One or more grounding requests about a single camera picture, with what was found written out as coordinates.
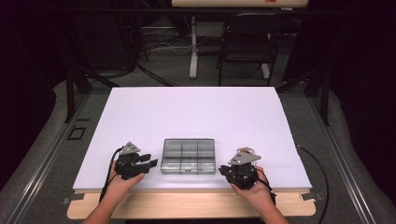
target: dark background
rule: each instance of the dark background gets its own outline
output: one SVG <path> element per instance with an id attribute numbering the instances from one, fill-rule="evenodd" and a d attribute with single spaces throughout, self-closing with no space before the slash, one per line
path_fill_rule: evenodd
<path id="1" fill-rule="evenodd" d="M 339 11 L 348 3 L 313 0 L 310 10 Z M 0 8 L 2 188 L 47 122 L 56 100 L 52 89 L 65 79 L 70 52 L 64 52 L 54 34 L 61 32 L 57 21 L 49 20 L 32 1 L 2 1 Z M 395 13 L 393 2 L 375 1 L 351 29 L 351 38 L 331 70 L 331 90 L 341 101 L 352 144 L 394 204 Z M 339 27 L 339 22 L 303 21 L 285 79 L 318 66 Z M 89 61 L 87 55 L 71 55 Z"/>

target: white table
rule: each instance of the white table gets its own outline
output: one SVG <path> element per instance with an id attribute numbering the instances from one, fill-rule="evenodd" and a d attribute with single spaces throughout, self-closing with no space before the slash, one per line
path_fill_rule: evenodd
<path id="1" fill-rule="evenodd" d="M 210 195 L 218 198 L 218 203 L 235 202 L 238 205 L 233 209 L 240 212 L 232 215 L 227 211 L 223 214 L 230 215 L 219 215 L 206 200 L 197 202 L 207 203 L 206 213 L 170 212 L 167 218 L 257 216 L 249 208 L 241 210 L 241 206 L 246 205 L 241 205 L 238 197 L 231 196 L 234 194 L 230 185 L 219 171 L 214 175 L 162 175 L 160 167 L 166 138 L 215 139 L 217 167 L 227 164 L 239 147 L 255 149 L 256 154 L 262 156 L 257 164 L 264 167 L 271 186 L 279 194 L 282 211 L 293 216 L 315 213 L 313 203 L 299 198 L 299 192 L 308 192 L 312 186 L 274 88 L 156 87 L 113 88 L 73 187 L 76 193 L 85 193 L 87 200 L 85 203 L 72 202 L 69 211 L 74 215 L 69 217 L 83 218 L 94 208 L 113 152 L 128 141 L 140 147 L 141 154 L 149 153 L 152 159 L 159 159 L 159 163 L 134 187 L 135 196 L 130 201 L 126 199 L 124 204 L 129 205 L 125 206 L 144 203 L 150 198 L 150 205 L 142 209 L 161 207 L 172 210 L 163 203 L 178 198 L 184 199 L 181 207 L 190 207 L 199 195 L 202 199 Z M 299 212 L 304 207 L 308 207 L 307 212 Z M 158 218 L 150 212 L 137 214 L 120 210 L 115 217 Z"/>

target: gray carpet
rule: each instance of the gray carpet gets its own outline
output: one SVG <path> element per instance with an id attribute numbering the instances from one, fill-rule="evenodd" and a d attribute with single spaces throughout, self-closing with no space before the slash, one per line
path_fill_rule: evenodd
<path id="1" fill-rule="evenodd" d="M 286 65 L 289 50 L 292 46 L 292 38 L 286 39 L 279 52 L 278 62 L 273 85 L 280 85 L 283 69 Z M 216 69 L 218 42 L 206 42 L 199 48 L 198 78 L 189 79 L 190 55 L 176 54 L 170 49 L 152 51 L 149 61 L 139 61 L 155 74 L 166 77 L 180 86 L 216 86 L 218 70 Z M 128 76 L 112 79 L 121 86 L 162 86 L 137 68 Z M 25 194 L 25 187 L 29 184 L 31 177 L 35 175 L 36 169 L 42 165 L 42 161 L 50 154 L 62 131 L 67 137 L 70 128 L 85 128 L 85 133 L 80 140 L 63 139 L 59 144 L 59 152 L 54 155 L 54 163 L 49 167 L 45 180 L 37 186 L 39 191 L 32 195 L 31 203 L 26 204 L 25 213 L 20 214 L 19 222 L 22 223 L 79 223 L 70 220 L 66 216 L 67 205 L 61 204 L 64 197 L 73 194 L 72 186 L 77 176 L 79 166 L 82 163 L 88 145 L 91 141 L 96 124 L 100 118 L 106 103 L 109 89 L 103 84 L 91 80 L 94 91 L 89 96 L 81 96 L 84 102 L 82 109 L 70 126 L 64 125 L 65 119 L 65 85 L 61 83 L 55 88 L 58 102 L 52 116 L 43 129 L 30 152 L 21 163 L 14 176 L 0 193 L 0 204 L 2 207 L 0 223 L 7 223 L 14 209 L 19 205 L 20 198 Z M 229 85 L 241 85 L 241 82 L 230 80 Z M 252 81 L 243 85 L 263 85 L 262 81 Z M 280 94 L 291 132 L 296 143 L 309 150 L 324 166 L 330 181 L 330 202 L 323 223 L 362 223 L 356 206 L 351 200 L 345 181 L 340 176 L 334 158 L 331 155 L 331 146 L 325 132 L 320 126 L 320 120 L 315 116 L 316 109 L 311 104 L 312 99 L 305 98 L 301 89 L 304 83 L 293 88 L 291 93 Z M 353 151 L 348 139 L 347 126 L 340 109 L 337 98 L 331 94 L 330 101 L 330 123 L 340 147 L 347 155 L 353 175 L 358 180 L 363 195 L 367 199 L 376 223 L 392 223 L 396 220 L 394 206 L 389 199 L 375 185 L 368 175 L 359 158 Z M 304 162 L 305 169 L 313 184 L 312 191 L 320 192 L 327 197 L 323 173 L 318 165 L 305 152 L 299 150 Z M 290 223 L 318 223 L 318 219 L 324 209 L 325 201 L 318 201 L 317 212 L 312 217 L 288 217 Z M 113 220 L 113 223 L 123 223 L 123 220 Z"/>

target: desk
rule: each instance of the desk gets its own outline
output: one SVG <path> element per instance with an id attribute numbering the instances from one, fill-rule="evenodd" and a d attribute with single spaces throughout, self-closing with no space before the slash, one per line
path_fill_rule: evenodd
<path id="1" fill-rule="evenodd" d="M 276 0 L 275 2 L 266 0 L 172 0 L 173 7 L 306 7 L 308 0 Z M 196 21 L 191 19 L 191 65 L 190 78 L 197 78 L 198 49 L 196 42 Z M 262 71 L 267 75 L 268 67 L 262 67 Z"/>
<path id="2" fill-rule="evenodd" d="M 81 218 L 97 204 L 95 198 L 104 185 L 111 155 L 128 141 L 140 147 L 142 154 L 149 153 L 152 159 L 159 159 L 159 165 L 134 187 L 134 193 L 125 199 L 126 204 L 144 203 L 141 209 L 146 211 L 161 207 L 170 213 L 168 218 L 224 217 L 213 211 L 212 201 L 245 207 L 218 171 L 214 175 L 162 175 L 160 166 L 166 138 L 215 139 L 217 167 L 227 164 L 239 147 L 255 149 L 256 154 L 262 156 L 257 164 L 265 167 L 271 186 L 282 195 L 277 200 L 285 214 L 315 213 L 311 202 L 299 198 L 299 192 L 308 192 L 312 186 L 274 88 L 156 87 L 113 88 L 73 187 L 76 193 L 85 193 L 87 198 L 71 203 L 70 217 Z M 174 214 L 174 206 L 169 206 L 176 199 L 183 212 L 181 215 Z M 205 204 L 207 213 L 200 215 L 200 211 L 184 210 L 192 203 Z M 76 206 L 87 206 L 87 209 Z M 307 212 L 295 211 L 305 206 Z M 78 210 L 85 213 L 73 215 L 73 211 Z M 227 213 L 238 214 L 228 215 L 231 217 L 253 216 L 247 210 L 243 214 L 237 210 L 227 210 Z M 115 216 L 157 218 L 161 215 L 120 212 Z"/>
<path id="3" fill-rule="evenodd" d="M 87 217 L 98 204 L 99 196 L 100 193 L 87 193 L 83 200 L 72 201 L 67 216 L 71 219 Z M 300 199 L 298 192 L 278 193 L 276 207 L 286 217 L 312 216 L 316 212 L 315 204 Z M 258 216 L 244 199 L 233 192 L 225 191 L 217 193 L 130 193 L 120 203 L 112 217 L 193 219 Z"/>

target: black wire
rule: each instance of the black wire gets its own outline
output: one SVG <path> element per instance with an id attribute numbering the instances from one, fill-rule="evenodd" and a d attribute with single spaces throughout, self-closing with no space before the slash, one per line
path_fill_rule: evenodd
<path id="1" fill-rule="evenodd" d="M 174 45 L 178 42 L 182 43 L 191 43 L 191 38 L 190 37 L 185 37 L 185 36 L 171 36 L 170 38 L 166 39 L 159 39 L 157 37 L 160 36 L 166 36 L 168 37 L 169 35 L 145 35 L 145 45 L 151 45 L 145 49 L 145 51 L 151 51 L 153 49 L 156 49 L 159 46 L 167 46 L 167 45 Z"/>
<path id="2" fill-rule="evenodd" d="M 116 78 L 116 77 L 125 77 L 126 75 L 130 74 L 133 71 L 134 71 L 133 67 L 128 67 L 125 70 L 118 72 L 117 74 L 101 75 L 101 77 L 105 77 L 107 79 L 112 79 L 112 78 Z"/>
<path id="3" fill-rule="evenodd" d="M 117 171 L 116 174 L 113 175 L 113 177 L 112 177 L 110 180 L 108 180 L 108 179 L 110 178 L 110 173 L 111 173 L 111 168 L 113 167 L 114 158 L 116 158 L 117 153 L 119 153 L 121 150 L 122 150 L 122 147 L 120 147 L 119 149 L 117 149 L 117 150 L 114 152 L 113 156 L 111 157 L 110 165 L 108 166 L 108 171 L 107 171 L 107 176 L 106 176 L 106 182 L 105 182 L 105 185 L 104 185 L 103 188 L 102 188 L 102 192 L 101 192 L 100 197 L 99 197 L 99 202 L 102 201 L 103 197 L 104 197 L 105 194 L 106 194 L 108 185 L 110 184 L 110 182 L 114 179 L 114 177 L 115 177 L 115 176 L 117 175 L 117 173 L 119 172 L 119 171 Z"/>
<path id="4" fill-rule="evenodd" d="M 310 153 L 308 150 L 306 150 L 305 148 L 303 148 L 302 146 L 295 144 L 297 148 L 301 149 L 302 151 L 304 151 L 306 154 L 308 154 L 312 159 L 314 159 L 314 161 L 318 164 L 318 166 L 320 167 L 320 170 L 323 173 L 324 176 L 324 180 L 326 182 L 326 202 L 324 204 L 324 208 L 323 208 L 323 212 L 320 216 L 319 219 L 319 224 L 322 223 L 324 216 L 326 215 L 326 211 L 327 211 L 327 207 L 329 206 L 329 198 L 330 198 L 330 191 L 329 191 L 329 180 L 327 178 L 326 172 L 324 171 L 323 166 L 320 164 L 320 162 L 318 161 L 318 159 L 312 154 Z"/>
<path id="5" fill-rule="evenodd" d="M 265 173 L 263 171 L 258 170 L 258 169 L 256 169 L 256 171 L 260 171 L 265 176 L 265 179 L 267 179 L 267 176 L 265 175 Z M 250 178 L 252 178 L 252 179 L 254 179 L 256 181 L 259 181 L 262 184 L 264 184 L 264 186 L 267 187 L 270 190 L 269 193 L 270 193 L 271 199 L 272 199 L 273 203 L 276 204 L 276 194 L 274 193 L 274 190 L 270 187 L 270 181 L 268 179 L 267 179 L 267 181 L 268 181 L 268 183 L 267 183 L 267 182 L 261 180 L 260 178 L 258 178 L 256 176 L 249 175 L 249 174 L 244 174 L 244 173 L 239 172 L 239 171 L 237 171 L 237 173 L 240 174 L 240 175 L 246 175 L 246 176 L 248 176 L 248 177 L 250 177 Z"/>
<path id="6" fill-rule="evenodd" d="M 146 69 L 145 67 L 143 67 L 140 63 L 137 63 L 136 66 L 144 73 L 146 73 L 149 77 L 151 77 L 152 79 L 161 82 L 164 86 L 166 87 L 175 87 L 178 86 L 177 84 L 163 78 L 163 77 L 159 77 L 157 75 L 155 75 L 154 73 L 150 72 L 148 69 Z"/>

